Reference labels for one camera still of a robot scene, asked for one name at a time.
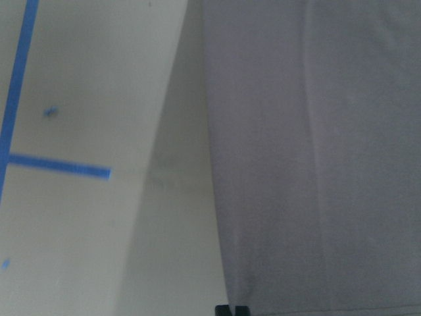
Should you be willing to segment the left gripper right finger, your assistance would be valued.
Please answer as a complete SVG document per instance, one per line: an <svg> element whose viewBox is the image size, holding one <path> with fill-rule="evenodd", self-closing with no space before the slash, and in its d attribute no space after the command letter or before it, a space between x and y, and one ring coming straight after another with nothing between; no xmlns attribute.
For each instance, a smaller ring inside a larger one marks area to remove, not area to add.
<svg viewBox="0 0 421 316"><path fill-rule="evenodd" d="M235 316L251 316L250 309L247 306L236 306Z"/></svg>

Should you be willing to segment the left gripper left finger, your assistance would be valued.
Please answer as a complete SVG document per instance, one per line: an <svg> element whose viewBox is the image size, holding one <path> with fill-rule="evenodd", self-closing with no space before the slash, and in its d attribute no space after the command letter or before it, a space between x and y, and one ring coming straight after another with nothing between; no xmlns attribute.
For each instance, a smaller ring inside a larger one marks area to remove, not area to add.
<svg viewBox="0 0 421 316"><path fill-rule="evenodd" d="M229 305L217 305L214 309L215 316L230 316Z"/></svg>

